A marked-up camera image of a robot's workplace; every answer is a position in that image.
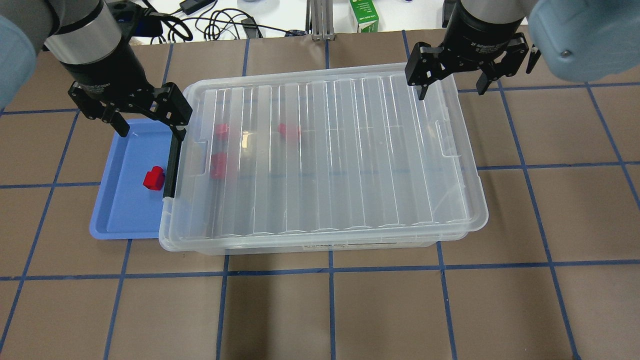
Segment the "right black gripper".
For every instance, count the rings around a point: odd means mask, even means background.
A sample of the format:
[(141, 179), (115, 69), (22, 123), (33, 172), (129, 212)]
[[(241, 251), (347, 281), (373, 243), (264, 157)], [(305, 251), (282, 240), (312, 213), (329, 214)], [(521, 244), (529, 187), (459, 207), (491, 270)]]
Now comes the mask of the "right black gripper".
[(525, 14), (518, 7), (452, 7), (443, 41), (436, 47), (414, 44), (406, 64), (406, 82), (425, 100), (429, 86), (455, 73), (480, 70), (476, 82), (482, 96), (493, 82), (516, 75), (530, 52), (519, 32)]

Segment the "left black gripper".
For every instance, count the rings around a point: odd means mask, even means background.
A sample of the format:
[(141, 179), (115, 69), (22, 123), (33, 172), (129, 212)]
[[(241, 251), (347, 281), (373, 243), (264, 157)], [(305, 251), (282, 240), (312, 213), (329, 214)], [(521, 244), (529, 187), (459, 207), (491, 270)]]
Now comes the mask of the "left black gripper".
[(185, 139), (193, 113), (190, 103), (173, 82), (160, 88), (151, 85), (129, 43), (118, 43), (110, 54), (91, 63), (68, 64), (67, 70), (75, 81), (68, 94), (78, 109), (110, 125), (119, 137), (130, 132), (122, 116), (127, 113), (160, 121), (178, 141)]

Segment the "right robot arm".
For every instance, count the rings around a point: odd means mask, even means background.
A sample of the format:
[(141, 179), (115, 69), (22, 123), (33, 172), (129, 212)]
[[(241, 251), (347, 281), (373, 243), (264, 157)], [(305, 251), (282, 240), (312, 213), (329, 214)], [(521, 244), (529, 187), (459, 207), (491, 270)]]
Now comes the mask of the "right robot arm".
[(479, 95), (539, 59), (561, 80), (583, 83), (639, 64), (637, 0), (456, 0), (436, 47), (414, 44), (404, 72), (423, 100), (429, 86), (480, 71)]

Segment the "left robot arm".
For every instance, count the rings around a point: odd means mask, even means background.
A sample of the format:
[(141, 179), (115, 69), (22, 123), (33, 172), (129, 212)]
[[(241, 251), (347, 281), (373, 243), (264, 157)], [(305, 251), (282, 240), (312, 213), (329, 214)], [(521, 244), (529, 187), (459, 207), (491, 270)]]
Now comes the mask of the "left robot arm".
[(3, 0), (0, 9), (1, 107), (32, 77), (47, 48), (70, 73), (68, 95), (82, 114), (130, 132), (123, 113), (141, 114), (183, 141), (192, 107), (173, 82), (150, 84), (130, 41), (103, 0)]

